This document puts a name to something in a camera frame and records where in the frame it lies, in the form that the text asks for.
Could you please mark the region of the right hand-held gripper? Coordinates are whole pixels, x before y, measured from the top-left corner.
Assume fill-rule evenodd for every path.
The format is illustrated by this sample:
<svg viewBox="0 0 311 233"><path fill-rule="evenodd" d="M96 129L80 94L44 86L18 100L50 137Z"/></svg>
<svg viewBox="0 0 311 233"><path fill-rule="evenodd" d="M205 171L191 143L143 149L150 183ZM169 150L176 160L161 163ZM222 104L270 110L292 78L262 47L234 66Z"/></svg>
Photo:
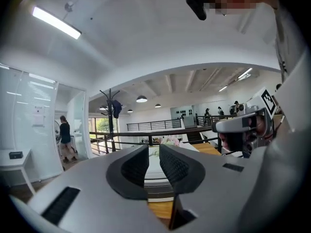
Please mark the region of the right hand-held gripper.
<svg viewBox="0 0 311 233"><path fill-rule="evenodd" d="M263 87L238 106L237 117L215 121L211 129L215 133L225 133L230 151L240 151L242 157L249 158L256 148L267 145L273 138L275 112L276 102Z"/></svg>

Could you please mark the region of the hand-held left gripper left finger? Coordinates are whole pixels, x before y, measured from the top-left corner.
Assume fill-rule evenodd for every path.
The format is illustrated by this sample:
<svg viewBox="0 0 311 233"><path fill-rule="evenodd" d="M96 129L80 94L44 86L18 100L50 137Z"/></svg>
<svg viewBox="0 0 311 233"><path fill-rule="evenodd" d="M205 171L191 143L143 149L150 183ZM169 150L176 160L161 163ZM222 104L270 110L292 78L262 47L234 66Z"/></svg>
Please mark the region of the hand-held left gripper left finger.
<svg viewBox="0 0 311 233"><path fill-rule="evenodd" d="M148 206L147 145L76 164L28 202L49 226L69 233L166 233Z"/></svg>

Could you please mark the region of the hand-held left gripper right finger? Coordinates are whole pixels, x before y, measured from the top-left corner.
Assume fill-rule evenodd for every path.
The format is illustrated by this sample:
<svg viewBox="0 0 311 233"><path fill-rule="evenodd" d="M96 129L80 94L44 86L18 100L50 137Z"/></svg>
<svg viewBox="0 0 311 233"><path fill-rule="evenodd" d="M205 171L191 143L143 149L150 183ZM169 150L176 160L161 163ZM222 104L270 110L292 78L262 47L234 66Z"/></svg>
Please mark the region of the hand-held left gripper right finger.
<svg viewBox="0 0 311 233"><path fill-rule="evenodd" d="M241 233L242 210L258 179L266 148L250 158L160 145L160 166L174 192L172 233Z"/></svg>

